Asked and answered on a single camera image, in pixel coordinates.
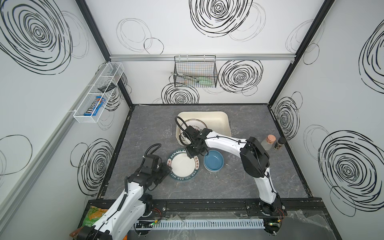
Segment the white plate red characters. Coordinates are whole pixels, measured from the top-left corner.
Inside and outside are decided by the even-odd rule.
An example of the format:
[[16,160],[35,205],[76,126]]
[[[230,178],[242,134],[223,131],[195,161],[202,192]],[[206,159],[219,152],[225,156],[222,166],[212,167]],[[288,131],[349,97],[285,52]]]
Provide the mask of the white plate red characters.
[[185,122],[187,126],[192,126],[197,131],[202,131],[203,129],[207,128],[207,125],[203,121],[198,119],[189,119],[189,120],[186,120]]

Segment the green rim plate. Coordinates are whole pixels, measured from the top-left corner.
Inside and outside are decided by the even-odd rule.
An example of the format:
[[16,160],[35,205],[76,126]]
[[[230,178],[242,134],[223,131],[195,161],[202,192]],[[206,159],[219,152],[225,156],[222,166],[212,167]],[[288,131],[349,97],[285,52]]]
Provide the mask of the green rim plate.
[[167,159],[167,165],[172,169],[170,177],[182,182],[193,179],[200,169],[199,158],[188,157],[186,149],[175,150]]

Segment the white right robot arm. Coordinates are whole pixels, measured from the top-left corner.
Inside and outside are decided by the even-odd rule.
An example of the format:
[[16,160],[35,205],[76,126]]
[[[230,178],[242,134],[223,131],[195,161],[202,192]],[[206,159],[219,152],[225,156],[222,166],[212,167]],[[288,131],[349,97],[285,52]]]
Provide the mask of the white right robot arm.
[[207,128],[198,131],[191,126],[182,130],[182,136],[190,141],[186,145],[190,158],[208,152],[209,149],[218,149],[239,157],[245,172],[255,180],[261,212],[271,216],[282,208],[281,198],[270,174],[270,156],[256,138],[237,139]]

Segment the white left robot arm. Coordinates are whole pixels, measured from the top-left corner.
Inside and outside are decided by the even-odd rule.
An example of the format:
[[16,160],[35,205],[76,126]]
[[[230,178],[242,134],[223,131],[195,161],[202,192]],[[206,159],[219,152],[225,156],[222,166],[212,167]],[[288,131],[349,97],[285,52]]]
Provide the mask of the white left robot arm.
[[91,227],[80,228],[77,240],[122,240],[142,216],[153,209],[153,196],[147,191],[160,184],[172,171],[160,157],[148,154],[142,164],[125,178],[125,188],[107,212]]

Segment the cream plastic bin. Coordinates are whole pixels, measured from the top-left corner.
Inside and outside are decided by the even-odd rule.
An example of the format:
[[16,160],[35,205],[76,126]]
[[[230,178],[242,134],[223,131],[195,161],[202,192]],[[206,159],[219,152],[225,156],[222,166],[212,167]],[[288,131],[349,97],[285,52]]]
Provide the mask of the cream plastic bin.
[[[189,119],[201,120],[207,125],[207,129],[227,137],[232,136],[229,118],[224,112],[181,112],[178,114],[178,117],[182,118],[184,122]],[[178,120],[178,123],[183,129],[186,129],[187,125],[181,120]]]

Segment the blue bowl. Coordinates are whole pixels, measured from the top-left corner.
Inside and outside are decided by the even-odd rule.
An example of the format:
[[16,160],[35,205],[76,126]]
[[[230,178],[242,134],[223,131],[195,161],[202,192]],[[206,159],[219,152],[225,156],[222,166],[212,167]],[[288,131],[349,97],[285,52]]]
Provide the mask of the blue bowl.
[[223,155],[216,151],[210,150],[204,156],[204,167],[210,172],[218,172],[224,166],[224,157]]

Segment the clear plastic cup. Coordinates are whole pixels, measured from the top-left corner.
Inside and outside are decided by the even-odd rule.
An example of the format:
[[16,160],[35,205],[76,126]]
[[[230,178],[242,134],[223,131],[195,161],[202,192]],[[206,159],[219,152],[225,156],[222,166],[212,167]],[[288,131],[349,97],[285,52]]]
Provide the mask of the clear plastic cup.
[[162,128],[162,136],[164,138],[170,138],[173,135],[172,126],[165,126]]
[[237,123],[231,123],[230,124],[231,134],[238,135],[240,133],[240,127]]

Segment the green item in basket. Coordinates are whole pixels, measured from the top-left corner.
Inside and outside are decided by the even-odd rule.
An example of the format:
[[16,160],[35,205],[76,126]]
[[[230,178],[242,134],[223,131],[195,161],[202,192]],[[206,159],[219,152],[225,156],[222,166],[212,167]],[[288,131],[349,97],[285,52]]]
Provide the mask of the green item in basket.
[[203,88],[215,88],[215,78],[212,77],[198,77],[198,83]]

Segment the metal tongs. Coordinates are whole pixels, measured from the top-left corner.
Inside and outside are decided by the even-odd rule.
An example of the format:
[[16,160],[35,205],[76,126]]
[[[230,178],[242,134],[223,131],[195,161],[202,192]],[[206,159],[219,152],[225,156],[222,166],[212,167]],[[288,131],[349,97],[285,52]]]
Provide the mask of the metal tongs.
[[178,73],[174,73],[174,72],[171,72],[171,74],[175,78],[182,78],[184,80],[195,82],[195,83],[199,83],[200,82],[200,80],[198,78],[193,77],[193,76],[188,76],[188,75],[185,75],[185,74],[178,74]]

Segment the pink lid glass jar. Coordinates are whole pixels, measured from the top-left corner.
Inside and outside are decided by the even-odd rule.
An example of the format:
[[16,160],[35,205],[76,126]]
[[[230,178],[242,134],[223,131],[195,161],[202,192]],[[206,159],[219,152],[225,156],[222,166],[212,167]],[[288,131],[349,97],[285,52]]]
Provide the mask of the pink lid glass jar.
[[276,137],[274,135],[268,135],[262,142],[261,145],[265,151],[269,151],[276,141]]

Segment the green snack bag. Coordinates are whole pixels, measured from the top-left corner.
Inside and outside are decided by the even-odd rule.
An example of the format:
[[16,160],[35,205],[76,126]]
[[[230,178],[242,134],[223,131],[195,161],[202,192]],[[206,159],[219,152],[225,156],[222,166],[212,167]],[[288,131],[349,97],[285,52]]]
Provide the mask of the green snack bag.
[[81,227],[70,233],[70,237],[76,240],[80,230],[83,227],[92,227],[107,211],[108,209],[91,206],[82,222]]

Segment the blue candy packet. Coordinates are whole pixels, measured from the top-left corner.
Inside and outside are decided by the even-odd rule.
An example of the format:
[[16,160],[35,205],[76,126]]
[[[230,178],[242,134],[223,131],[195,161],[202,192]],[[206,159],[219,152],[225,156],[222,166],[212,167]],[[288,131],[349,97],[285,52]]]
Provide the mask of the blue candy packet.
[[84,116],[96,116],[99,109],[103,106],[105,103],[105,99],[103,97],[95,97],[89,108],[84,113]]

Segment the dark lid spice bottle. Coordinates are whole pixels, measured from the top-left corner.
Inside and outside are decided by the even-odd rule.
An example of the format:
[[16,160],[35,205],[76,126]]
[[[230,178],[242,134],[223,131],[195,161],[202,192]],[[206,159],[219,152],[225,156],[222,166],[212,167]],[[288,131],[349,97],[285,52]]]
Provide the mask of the dark lid spice bottle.
[[274,145],[275,150],[280,150],[287,143],[287,139],[284,137],[280,137]]

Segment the black remote control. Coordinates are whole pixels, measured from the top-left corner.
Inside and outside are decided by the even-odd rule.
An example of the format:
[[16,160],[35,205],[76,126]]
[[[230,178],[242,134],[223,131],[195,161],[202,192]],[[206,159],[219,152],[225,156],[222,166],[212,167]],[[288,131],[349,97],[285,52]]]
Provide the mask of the black remote control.
[[107,93],[109,91],[112,91],[116,88],[116,85],[114,83],[109,83],[107,85],[104,85],[104,86],[101,86],[98,88],[98,90],[101,92],[101,93]]

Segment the clear wall shelf basket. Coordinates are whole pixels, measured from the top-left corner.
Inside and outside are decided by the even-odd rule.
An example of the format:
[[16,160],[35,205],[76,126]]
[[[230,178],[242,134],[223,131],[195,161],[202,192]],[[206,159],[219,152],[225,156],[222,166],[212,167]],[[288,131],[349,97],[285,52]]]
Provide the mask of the clear wall shelf basket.
[[[119,82],[124,73],[124,67],[122,63],[118,62],[107,62],[102,64],[96,73],[96,79],[90,85],[90,89],[73,117],[80,124],[96,124],[99,122],[103,112],[108,108],[108,104],[111,102],[111,97],[117,95],[117,89],[119,88]],[[116,88],[107,93],[101,93],[98,88],[109,83],[114,83]],[[106,101],[103,106],[99,109],[96,116],[84,116],[84,113],[89,108],[95,97],[103,97]]]

